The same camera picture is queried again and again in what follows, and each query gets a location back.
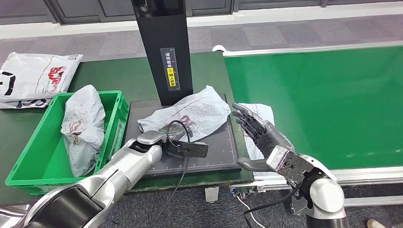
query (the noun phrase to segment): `black pad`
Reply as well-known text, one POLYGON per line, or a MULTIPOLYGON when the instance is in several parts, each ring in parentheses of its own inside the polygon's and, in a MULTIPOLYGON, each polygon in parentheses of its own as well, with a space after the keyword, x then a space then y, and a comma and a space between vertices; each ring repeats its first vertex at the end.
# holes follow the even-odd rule
POLYGON ((25 228, 82 228, 102 208, 78 188, 63 192, 25 228))

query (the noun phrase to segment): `black cable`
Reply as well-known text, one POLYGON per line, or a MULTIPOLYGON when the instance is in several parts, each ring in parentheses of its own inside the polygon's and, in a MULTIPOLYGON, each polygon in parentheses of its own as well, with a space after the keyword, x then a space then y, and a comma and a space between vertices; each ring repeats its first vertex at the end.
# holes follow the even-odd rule
MULTIPOLYGON (((170 123, 168 124, 168 127, 167 127, 167 129, 166 129, 166 137, 168 138, 168 141, 172 144, 172 146, 174 146, 174 147, 177 148, 177 149, 189 151, 189 149, 187 149, 187 148, 182 148, 182 147, 179 147, 179 146, 175 145, 175 144, 171 141, 171 139, 169 138, 169 128, 171 127, 171 125, 172 125, 173 123, 179 123, 180 125, 182 125, 182 127, 183 127, 183 128, 185 129, 185 131, 186 131, 186 136, 187 136, 187 138, 188 138, 188 142, 190 143, 190 134, 189 134, 189 131, 188 131, 188 129, 186 128, 186 126, 185 126, 182 122, 180 122, 179 120, 174 120, 174 121, 172 121, 172 122, 170 122, 170 123)), ((160 217, 160 215, 162 214, 162 212, 165 210, 166 206, 168 206, 168 203, 171 201, 172 196, 175 194, 176 190, 178 189, 179 185, 181 184, 181 182, 182 182, 182 180, 183 180, 183 177, 185 176, 185 173, 186 173, 186 171, 188 170, 188 167, 189 167, 189 158, 187 158, 186 165, 185 165, 185 169, 183 170, 182 176, 181 176, 181 178, 179 179, 178 185, 176 185, 176 188, 173 190, 173 192, 172 192, 170 198, 169 198, 168 201, 165 203, 164 207, 162 208, 162 210, 160 211, 160 213, 157 215, 157 217, 154 219, 154 222, 149 226, 149 228, 153 227, 153 225, 154 225, 155 222, 158 220, 158 218, 160 217)))
POLYGON ((271 203, 268 203, 268 204, 265 204, 265 205, 262 205, 262 206, 258 206, 258 207, 255 207, 255 208, 252 208, 250 210, 245 211, 243 213, 243 217, 245 218, 245 221, 248 224, 248 226, 250 228, 252 228, 251 224, 248 221, 248 218, 246 217, 246 215, 248 213, 251 213, 251 212, 254 212, 254 211, 257 211, 257 210, 260 210, 260 209, 268 208, 268 207, 274 206, 276 204, 282 203, 283 201, 285 201, 286 199, 288 199, 289 197, 294 195, 299 190, 299 188, 301 188, 301 185, 302 185, 302 182, 299 185, 297 185, 291 192, 289 192, 287 195, 285 195, 283 198, 281 198, 281 199, 279 199, 277 201, 274 201, 274 202, 271 202, 271 203))

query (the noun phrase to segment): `green plastic crate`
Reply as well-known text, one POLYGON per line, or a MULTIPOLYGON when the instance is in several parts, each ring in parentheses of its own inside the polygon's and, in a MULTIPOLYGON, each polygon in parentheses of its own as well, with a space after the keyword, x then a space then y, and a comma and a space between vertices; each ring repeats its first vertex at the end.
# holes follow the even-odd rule
MULTIPOLYGON (((106 114, 105 138, 96 166, 88 176, 101 169, 108 161, 109 155, 119 150, 129 114, 129 107, 121 91, 98 93, 106 114)), ((53 98, 7 177, 6 185, 36 195, 84 178, 73 177, 60 133, 66 101, 73 94, 58 94, 53 98)))

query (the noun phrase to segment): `floor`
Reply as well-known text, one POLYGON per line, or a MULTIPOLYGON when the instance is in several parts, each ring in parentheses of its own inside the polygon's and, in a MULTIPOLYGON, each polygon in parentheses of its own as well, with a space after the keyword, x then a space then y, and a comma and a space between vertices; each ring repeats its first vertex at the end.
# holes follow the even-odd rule
MULTIPOLYGON (((317 47, 403 40, 403 14, 189 28, 191 52, 317 47)), ((0 40, 0 63, 12 51, 84 54, 83 61, 145 56, 138 31, 0 40)))
MULTIPOLYGON (((227 50, 317 47, 403 40, 403 14, 361 18, 275 22, 215 27, 189 28, 191 52, 210 51, 221 44, 227 50)), ((0 40, 0 63, 10 52, 42 54, 84 54, 83 61, 143 57, 145 51, 138 31, 70 35, 59 37, 0 40)), ((402 185, 392 186, 401 192, 402 185)), ((367 187, 352 189, 349 195, 377 193, 367 187)), ((105 228, 148 227, 168 200, 171 192, 124 196, 112 210, 105 228)), ((279 199, 284 192, 271 191, 248 196, 251 207, 279 199)), ((220 188, 219 200, 204 200, 203 189, 180 190, 161 215, 159 227, 247 227, 238 200, 228 188, 220 188)), ((364 228, 368 219, 378 219, 388 228, 403 222, 403 205, 347 208, 350 227, 364 228)), ((270 228, 304 228, 305 217, 292 216, 284 205, 254 212, 264 226, 270 228)))

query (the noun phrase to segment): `sticker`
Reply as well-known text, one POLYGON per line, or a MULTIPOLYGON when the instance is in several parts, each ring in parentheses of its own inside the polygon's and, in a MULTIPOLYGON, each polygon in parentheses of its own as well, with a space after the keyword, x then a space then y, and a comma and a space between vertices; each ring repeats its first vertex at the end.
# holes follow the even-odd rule
POLYGON ((160 49, 168 91, 180 91, 178 65, 176 63, 175 48, 164 47, 160 49))

